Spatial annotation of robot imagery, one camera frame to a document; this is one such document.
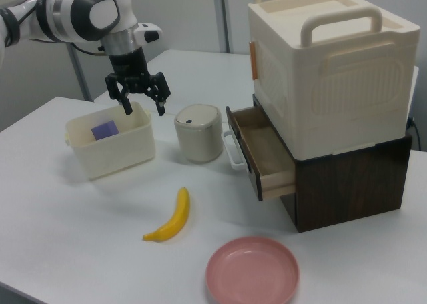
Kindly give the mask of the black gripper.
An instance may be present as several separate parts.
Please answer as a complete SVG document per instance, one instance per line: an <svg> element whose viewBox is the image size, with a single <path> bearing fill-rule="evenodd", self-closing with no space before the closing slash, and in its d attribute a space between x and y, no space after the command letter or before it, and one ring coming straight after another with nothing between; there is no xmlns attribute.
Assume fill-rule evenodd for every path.
<svg viewBox="0 0 427 304"><path fill-rule="evenodd" d="M107 90L112 100L116 100L126 115L133 109L129 101L129 93L145 93L155 102L159 116L165 114L165 103L171 91L162 72L150 75L143 49L139 47L125 55L109 56L113 73L105 78Z"/></svg>

